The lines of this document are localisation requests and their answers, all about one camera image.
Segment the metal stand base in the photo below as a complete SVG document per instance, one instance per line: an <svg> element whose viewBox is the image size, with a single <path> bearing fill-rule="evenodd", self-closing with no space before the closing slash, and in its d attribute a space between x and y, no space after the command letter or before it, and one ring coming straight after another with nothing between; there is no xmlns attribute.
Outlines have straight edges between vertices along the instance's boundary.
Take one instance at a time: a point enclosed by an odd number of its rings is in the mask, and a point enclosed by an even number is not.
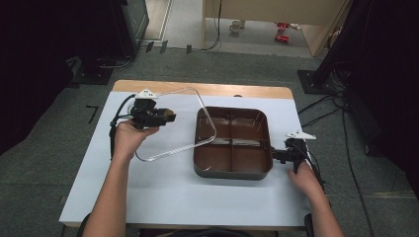
<svg viewBox="0 0 419 237"><path fill-rule="evenodd" d="M302 89L305 94L322 94L322 95L331 95L336 92L328 88L327 85L322 85L321 87L313 86L313 75L315 71L308 70L297 70L299 82L301 83Z"/></svg>
<svg viewBox="0 0 419 237"><path fill-rule="evenodd" d="M73 77L73 83L91 84L91 85L108 85L111 79L112 68L100 68L96 70L85 70L86 66L82 63Z"/></svg>

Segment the wooden table edge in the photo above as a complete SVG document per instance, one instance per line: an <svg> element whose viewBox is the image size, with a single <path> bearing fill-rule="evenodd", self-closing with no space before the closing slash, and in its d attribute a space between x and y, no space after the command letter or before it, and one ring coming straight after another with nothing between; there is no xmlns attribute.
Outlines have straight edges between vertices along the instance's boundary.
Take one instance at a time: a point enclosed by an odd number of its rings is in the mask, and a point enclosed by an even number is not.
<svg viewBox="0 0 419 237"><path fill-rule="evenodd" d="M246 98L293 99L293 93L287 87L267 87L248 85L226 85L170 81L119 80L115 83L114 92L139 92L149 89L154 93L170 92L181 88L192 87L205 96L242 96Z"/></svg>

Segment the hand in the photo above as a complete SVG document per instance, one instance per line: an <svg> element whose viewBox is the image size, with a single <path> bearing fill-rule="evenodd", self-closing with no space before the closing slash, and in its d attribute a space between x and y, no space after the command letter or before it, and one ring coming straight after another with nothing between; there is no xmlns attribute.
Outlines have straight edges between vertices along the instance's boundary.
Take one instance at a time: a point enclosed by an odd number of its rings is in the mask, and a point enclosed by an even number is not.
<svg viewBox="0 0 419 237"><path fill-rule="evenodd" d="M297 174L293 170L288 170L288 174L293 184L309 198L315 198L319 194L324 195L314 171L306 162L299 164Z"/></svg>
<svg viewBox="0 0 419 237"><path fill-rule="evenodd" d="M113 159L130 161L134 152L138 149L147 136L154 134L159 127L136 129L132 120L122 121L118 124L115 135L115 150Z"/></svg>

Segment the wrist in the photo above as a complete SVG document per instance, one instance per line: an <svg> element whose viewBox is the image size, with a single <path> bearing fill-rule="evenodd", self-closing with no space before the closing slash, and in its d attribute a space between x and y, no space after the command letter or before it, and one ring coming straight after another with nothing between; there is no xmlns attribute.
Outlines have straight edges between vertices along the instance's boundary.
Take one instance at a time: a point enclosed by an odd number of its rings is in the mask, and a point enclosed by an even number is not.
<svg viewBox="0 0 419 237"><path fill-rule="evenodd" d="M130 162L131 159L132 159L132 155L116 153L112 157L111 164L118 164L118 165L122 165L122 166L129 166L129 162Z"/></svg>

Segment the right hand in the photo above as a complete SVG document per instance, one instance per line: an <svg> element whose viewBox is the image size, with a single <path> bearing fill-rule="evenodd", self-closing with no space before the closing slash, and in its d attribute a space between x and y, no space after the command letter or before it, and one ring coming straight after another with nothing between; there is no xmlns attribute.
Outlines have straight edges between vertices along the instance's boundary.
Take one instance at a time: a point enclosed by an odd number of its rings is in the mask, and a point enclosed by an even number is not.
<svg viewBox="0 0 419 237"><path fill-rule="evenodd" d="M320 184L318 184L314 171L307 163L301 162L299 164L297 174L293 170L288 170L288 174L293 184L309 198L324 194Z"/></svg>

